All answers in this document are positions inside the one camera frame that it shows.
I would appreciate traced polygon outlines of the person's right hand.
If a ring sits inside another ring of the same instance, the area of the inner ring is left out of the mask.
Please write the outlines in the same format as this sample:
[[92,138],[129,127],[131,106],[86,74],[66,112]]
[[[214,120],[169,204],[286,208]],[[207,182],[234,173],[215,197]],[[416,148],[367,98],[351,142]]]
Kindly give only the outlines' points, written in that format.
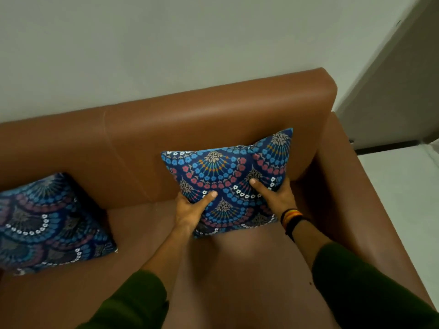
[[278,220],[280,220],[284,211],[291,208],[297,209],[294,195],[290,187],[290,180],[287,176],[285,177],[278,191],[273,191],[273,199],[271,202],[267,202],[267,204]]

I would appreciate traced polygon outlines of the person's left hand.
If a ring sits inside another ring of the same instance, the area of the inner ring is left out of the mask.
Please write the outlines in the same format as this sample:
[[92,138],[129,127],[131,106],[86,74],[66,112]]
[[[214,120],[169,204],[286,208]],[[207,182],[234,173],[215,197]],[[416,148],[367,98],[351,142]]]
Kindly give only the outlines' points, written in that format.
[[194,210],[195,203],[192,204],[182,193],[178,193],[176,204],[175,225],[184,227],[189,233],[192,233],[203,213],[196,213]]

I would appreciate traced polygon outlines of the blue patterned cushion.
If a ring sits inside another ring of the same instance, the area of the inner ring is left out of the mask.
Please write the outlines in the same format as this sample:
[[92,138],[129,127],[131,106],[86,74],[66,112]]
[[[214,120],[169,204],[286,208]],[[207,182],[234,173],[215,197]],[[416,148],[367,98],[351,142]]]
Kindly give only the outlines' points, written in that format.
[[117,251],[107,211],[69,174],[0,192],[0,271],[22,276]]
[[293,128],[287,128],[248,146],[162,151],[167,170],[192,204],[211,191],[218,193],[201,215],[194,238],[276,221],[266,200],[249,181],[255,178],[275,192],[280,188],[286,176],[292,136]]

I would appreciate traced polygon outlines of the person's right forearm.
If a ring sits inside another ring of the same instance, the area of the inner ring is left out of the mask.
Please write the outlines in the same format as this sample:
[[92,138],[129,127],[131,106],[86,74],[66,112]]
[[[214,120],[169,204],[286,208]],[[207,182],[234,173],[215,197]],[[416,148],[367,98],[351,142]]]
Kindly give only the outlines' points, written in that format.
[[439,329],[424,300],[300,220],[290,233],[341,329]]

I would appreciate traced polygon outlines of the person's left forearm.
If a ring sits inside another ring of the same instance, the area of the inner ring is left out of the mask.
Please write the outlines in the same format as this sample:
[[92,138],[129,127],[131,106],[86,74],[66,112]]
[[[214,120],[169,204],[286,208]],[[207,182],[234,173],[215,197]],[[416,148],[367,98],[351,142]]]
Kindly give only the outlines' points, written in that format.
[[193,227],[178,223],[154,255],[76,329],[161,329]]

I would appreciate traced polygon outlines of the brown leather sofa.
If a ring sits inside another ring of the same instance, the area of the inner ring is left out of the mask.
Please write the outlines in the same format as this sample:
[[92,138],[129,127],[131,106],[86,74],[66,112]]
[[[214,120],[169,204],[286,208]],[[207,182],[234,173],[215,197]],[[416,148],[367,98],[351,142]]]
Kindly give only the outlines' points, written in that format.
[[335,329],[249,184],[288,176],[305,218],[436,312],[332,105],[324,68],[0,124],[0,329],[74,329],[217,198],[183,249],[163,329]]

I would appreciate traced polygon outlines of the multicoloured thread wristbands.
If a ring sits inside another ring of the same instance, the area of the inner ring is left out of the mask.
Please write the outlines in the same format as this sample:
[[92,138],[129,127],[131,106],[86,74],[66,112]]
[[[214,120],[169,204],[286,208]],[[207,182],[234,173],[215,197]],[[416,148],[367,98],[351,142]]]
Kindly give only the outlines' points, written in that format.
[[288,209],[284,211],[280,218],[280,223],[285,230],[285,234],[295,243],[293,231],[301,221],[311,222],[297,209]]

